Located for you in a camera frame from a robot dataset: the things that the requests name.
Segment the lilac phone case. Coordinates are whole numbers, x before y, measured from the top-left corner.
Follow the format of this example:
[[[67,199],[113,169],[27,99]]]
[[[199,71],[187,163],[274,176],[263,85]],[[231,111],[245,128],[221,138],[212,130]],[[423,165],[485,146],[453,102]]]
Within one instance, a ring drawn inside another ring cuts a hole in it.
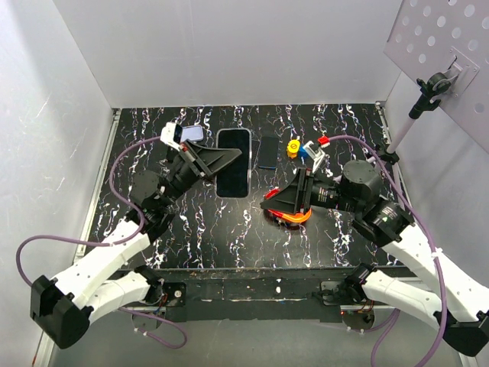
[[[181,141],[199,142],[204,139],[204,130],[201,125],[184,126]]]

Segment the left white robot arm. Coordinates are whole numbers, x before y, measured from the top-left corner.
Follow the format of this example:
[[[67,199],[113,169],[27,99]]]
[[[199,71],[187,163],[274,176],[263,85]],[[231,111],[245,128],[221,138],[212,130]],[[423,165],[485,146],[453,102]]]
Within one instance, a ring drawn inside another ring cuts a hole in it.
[[[127,304],[157,304],[164,280],[142,265],[118,280],[112,275],[160,238],[171,224],[171,206],[198,180],[214,176],[241,156],[237,148],[180,144],[167,176],[142,171],[130,192],[135,208],[88,255],[52,278],[31,285],[31,319],[60,348],[77,343],[92,323]]]

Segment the blue cube toy block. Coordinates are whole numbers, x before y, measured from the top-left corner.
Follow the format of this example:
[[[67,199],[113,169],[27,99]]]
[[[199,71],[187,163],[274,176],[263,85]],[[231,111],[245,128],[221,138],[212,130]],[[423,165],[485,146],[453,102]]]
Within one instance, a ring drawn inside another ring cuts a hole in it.
[[[299,149],[299,156],[302,158],[302,159],[307,159],[309,157],[309,154],[307,153],[307,151],[305,150],[304,146],[301,145],[300,146],[300,149]]]

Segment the perforated lilac panel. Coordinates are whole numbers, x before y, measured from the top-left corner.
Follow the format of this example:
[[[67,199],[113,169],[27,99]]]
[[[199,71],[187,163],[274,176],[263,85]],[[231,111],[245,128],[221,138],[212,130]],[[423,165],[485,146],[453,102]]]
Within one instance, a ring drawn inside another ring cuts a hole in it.
[[[441,110],[488,148],[486,1],[404,1],[384,52],[413,81],[444,73]]]

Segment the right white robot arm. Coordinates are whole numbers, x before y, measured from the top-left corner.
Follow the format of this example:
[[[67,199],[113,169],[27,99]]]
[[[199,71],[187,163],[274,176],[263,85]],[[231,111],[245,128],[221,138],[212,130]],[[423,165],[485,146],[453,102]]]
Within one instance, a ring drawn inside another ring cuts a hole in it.
[[[475,357],[488,344],[488,289],[479,284],[427,236],[410,213],[381,196],[382,178],[367,161],[349,161],[339,181],[300,168],[282,190],[265,196],[261,208],[286,215],[307,214],[312,207],[353,214],[356,231],[400,260],[428,288],[398,281],[372,265],[361,264],[322,297],[330,303],[374,300],[396,307],[427,325],[444,329],[442,338],[463,355]]]

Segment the yellow round toy block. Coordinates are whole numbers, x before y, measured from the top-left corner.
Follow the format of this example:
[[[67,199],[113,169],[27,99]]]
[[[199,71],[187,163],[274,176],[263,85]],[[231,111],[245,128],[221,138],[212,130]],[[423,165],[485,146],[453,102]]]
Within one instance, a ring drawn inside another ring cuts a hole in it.
[[[287,144],[287,156],[290,159],[295,159],[299,156],[300,141],[297,139],[290,140]]]

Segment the red orange oval tray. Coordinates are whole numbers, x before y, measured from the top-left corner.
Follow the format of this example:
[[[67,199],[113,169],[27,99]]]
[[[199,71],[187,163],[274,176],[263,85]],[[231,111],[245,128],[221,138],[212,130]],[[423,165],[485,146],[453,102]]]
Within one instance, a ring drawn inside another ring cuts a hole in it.
[[[289,227],[297,227],[304,224],[312,215],[313,210],[309,209],[304,213],[288,214],[276,210],[266,210],[266,214],[278,224],[283,224]]]

